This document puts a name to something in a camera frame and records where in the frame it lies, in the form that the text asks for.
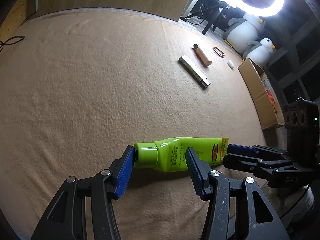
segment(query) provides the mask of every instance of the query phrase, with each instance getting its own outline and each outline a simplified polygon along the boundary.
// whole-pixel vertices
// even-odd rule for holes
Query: ring light
[[[275,0],[274,3],[267,8],[256,8],[246,4],[242,0],[224,0],[227,4],[231,5],[232,7],[238,7],[241,10],[253,14],[255,16],[272,16],[277,14],[283,7],[284,0]]]

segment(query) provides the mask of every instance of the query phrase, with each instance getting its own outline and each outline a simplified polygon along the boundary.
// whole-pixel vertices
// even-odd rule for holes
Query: beige blanket
[[[265,144],[247,87],[226,64],[241,58],[175,22],[65,11],[27,21],[16,35],[26,38],[0,53],[0,208],[25,237],[66,177],[93,176],[134,142],[228,136]],[[194,43],[212,65],[201,64]],[[182,55],[212,81],[206,90],[178,63]],[[207,205],[187,171],[134,170],[114,201],[124,240],[197,239]]]

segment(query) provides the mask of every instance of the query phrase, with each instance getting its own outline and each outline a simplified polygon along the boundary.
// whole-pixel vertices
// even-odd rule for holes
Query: white penguin plush
[[[276,46],[268,38],[264,38],[260,42],[250,41],[248,46],[250,47],[243,53],[242,58],[244,60],[251,59],[262,69],[276,52]]]
[[[266,22],[258,16],[246,13],[242,18],[230,19],[230,28],[223,35],[224,41],[232,46],[235,51],[243,54],[248,48],[249,41],[256,41],[266,27]]]

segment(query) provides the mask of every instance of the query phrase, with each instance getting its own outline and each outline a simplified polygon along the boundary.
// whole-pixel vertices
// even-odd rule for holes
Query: green tube
[[[153,168],[158,171],[188,170],[185,152],[193,147],[200,160],[209,165],[222,163],[227,154],[229,138],[169,138],[151,143],[135,143],[136,168]]]

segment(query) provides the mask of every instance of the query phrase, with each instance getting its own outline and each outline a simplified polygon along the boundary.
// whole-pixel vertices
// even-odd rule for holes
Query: blue gripper pad
[[[229,144],[227,153],[243,155],[247,157],[259,158],[259,153],[253,147],[247,147],[236,144]]]
[[[134,156],[135,156],[135,149],[133,146],[128,146],[126,151],[122,155],[121,159],[119,160],[122,163],[122,167],[120,168],[119,174],[116,178],[116,190],[115,196],[117,199],[124,194],[129,178],[131,176],[133,164],[134,164]]]
[[[187,163],[188,170],[190,172],[190,177],[191,177],[193,186],[195,187],[196,194],[200,197],[201,200],[203,200],[205,197],[204,186],[203,186],[204,179],[201,176],[198,166],[196,165],[195,157],[192,155],[189,148],[186,149],[186,163]]]

